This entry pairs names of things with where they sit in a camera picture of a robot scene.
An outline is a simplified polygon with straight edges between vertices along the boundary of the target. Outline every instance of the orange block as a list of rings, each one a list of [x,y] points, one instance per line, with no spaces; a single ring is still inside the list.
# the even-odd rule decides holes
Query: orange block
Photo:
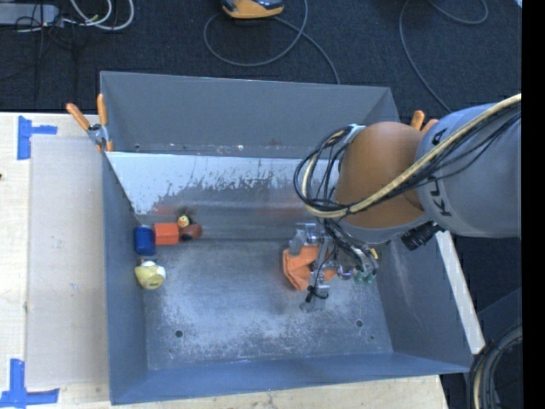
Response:
[[[174,245],[180,240],[180,228],[176,222],[158,222],[154,226],[155,245]]]

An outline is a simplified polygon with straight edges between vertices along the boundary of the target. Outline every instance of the orange clamp handle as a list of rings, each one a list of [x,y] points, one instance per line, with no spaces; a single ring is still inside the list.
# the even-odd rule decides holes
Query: orange clamp handle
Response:
[[[76,105],[74,105],[73,103],[66,103],[66,110],[76,119],[77,123],[83,130],[87,131],[90,129],[90,122],[88,121],[88,119],[86,119],[86,117],[82,114],[82,112]]]
[[[108,124],[108,114],[106,112],[106,104],[104,103],[104,95],[98,94],[96,97],[96,108],[99,113],[100,124],[105,126]]]

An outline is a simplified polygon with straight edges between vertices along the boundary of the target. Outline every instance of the orange tool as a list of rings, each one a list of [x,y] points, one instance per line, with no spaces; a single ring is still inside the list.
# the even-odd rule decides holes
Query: orange tool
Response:
[[[284,275],[290,283],[299,291],[304,291],[308,288],[308,280],[312,270],[311,264],[318,257],[319,245],[303,245],[297,256],[290,254],[290,249],[285,249],[282,253],[282,268]],[[324,270],[324,279],[329,280],[335,276],[334,269]]]
[[[108,134],[108,117],[103,94],[98,94],[96,97],[96,106],[100,123],[93,125],[91,125],[89,120],[82,114],[74,103],[66,103],[66,110],[74,117],[79,126],[87,132],[89,138],[91,138],[91,140],[96,144],[96,149],[99,152],[112,152],[113,141]]]

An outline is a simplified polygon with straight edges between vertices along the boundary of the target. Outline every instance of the bin floor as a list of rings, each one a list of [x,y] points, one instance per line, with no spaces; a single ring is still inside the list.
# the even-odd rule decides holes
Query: bin floor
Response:
[[[148,368],[392,352],[376,284],[330,280],[326,309],[299,309],[279,241],[206,240],[159,246],[167,277],[145,291]]]

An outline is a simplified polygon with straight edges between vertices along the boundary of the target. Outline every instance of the gray metal bin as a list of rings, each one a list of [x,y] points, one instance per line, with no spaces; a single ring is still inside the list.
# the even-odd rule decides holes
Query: gray metal bin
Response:
[[[388,88],[103,72],[115,152],[103,157],[112,404],[467,372],[468,329],[436,239],[392,241],[376,282],[331,281],[304,314],[281,268],[295,166],[332,130],[398,120]],[[135,279],[133,229],[187,210],[201,238],[157,247]]]

